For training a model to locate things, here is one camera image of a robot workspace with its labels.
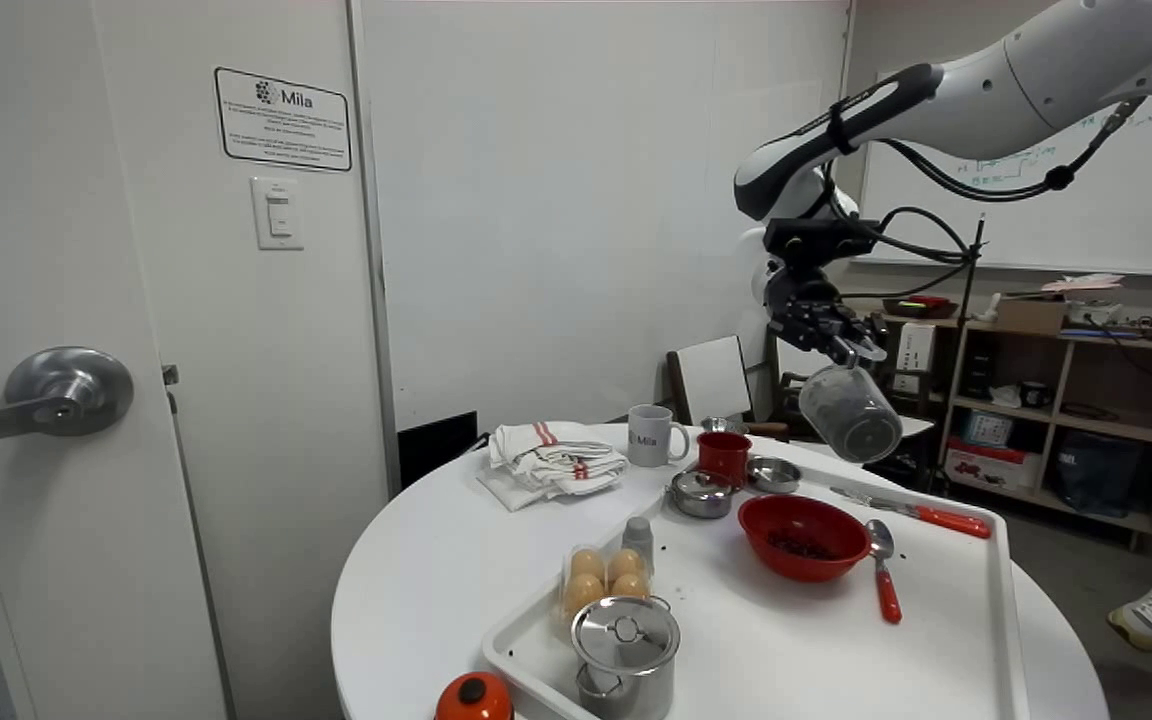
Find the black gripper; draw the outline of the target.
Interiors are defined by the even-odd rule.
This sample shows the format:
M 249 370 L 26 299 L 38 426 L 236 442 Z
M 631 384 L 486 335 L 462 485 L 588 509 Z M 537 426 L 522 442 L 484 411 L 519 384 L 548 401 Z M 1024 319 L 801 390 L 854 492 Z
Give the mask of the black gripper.
M 764 285 L 773 332 L 804 353 L 824 353 L 830 364 L 879 364 L 883 348 L 824 276 L 830 259 L 862 255 L 870 244 L 874 223 L 858 218 L 773 222 L 764 227 L 764 251 L 776 259 Z

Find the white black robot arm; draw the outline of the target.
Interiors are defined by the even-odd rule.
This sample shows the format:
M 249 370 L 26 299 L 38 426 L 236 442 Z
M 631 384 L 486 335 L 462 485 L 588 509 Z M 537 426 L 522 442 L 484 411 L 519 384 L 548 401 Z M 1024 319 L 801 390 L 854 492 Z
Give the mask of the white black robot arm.
M 734 163 L 732 201 L 760 223 L 764 251 L 780 259 L 764 285 L 767 328 L 837 364 L 879 356 L 869 328 L 824 282 L 830 259 L 858 255 L 879 239 L 879 222 L 862 222 L 837 190 L 837 157 L 888 144 L 955 195 L 1017 205 L 1065 194 L 1149 102 L 1152 0 L 1053 0 L 979 52 L 902 63 L 760 144 Z M 928 147 L 955 159 L 1017 157 L 1086 118 L 1105 118 L 1086 147 L 1034 185 L 970 190 L 928 159 Z

